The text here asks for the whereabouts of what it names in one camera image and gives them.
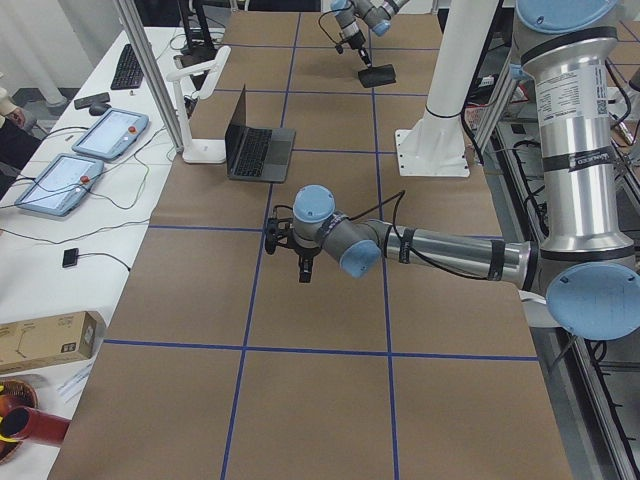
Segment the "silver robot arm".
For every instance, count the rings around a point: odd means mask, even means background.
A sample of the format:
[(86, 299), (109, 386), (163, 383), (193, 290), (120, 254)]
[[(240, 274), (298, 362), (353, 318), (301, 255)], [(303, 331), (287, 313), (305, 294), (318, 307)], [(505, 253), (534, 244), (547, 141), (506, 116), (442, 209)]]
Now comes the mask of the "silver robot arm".
[(340, 32), (335, 42), (336, 51), (343, 53), (343, 45), (347, 44), (355, 50), (367, 68), (372, 68), (372, 61), (365, 47), (365, 37), (357, 20), (362, 20), (377, 36), (384, 35), (391, 26), (391, 19), (399, 13), (407, 0), (385, 0), (375, 6), (369, 0), (335, 0), (330, 4), (330, 12), (337, 21)]
[[(469, 175), (463, 110), (499, 9), (499, 1), (474, 2), (451, 1), (424, 115), (412, 129), (396, 131), (402, 176)], [(397, 226), (397, 208), (390, 223), (355, 222), (337, 210), (327, 188), (308, 185), (290, 218), (278, 219), (274, 206), (266, 252), (295, 251), (301, 282), (310, 282), (322, 251), (354, 278), (385, 257), (541, 295), (555, 322), (585, 339), (618, 339), (638, 329), (639, 274), (634, 242), (619, 229), (605, 71), (624, 5), (515, 1), (514, 9), (506, 74), (516, 68), (534, 81), (548, 220), (541, 245)]]

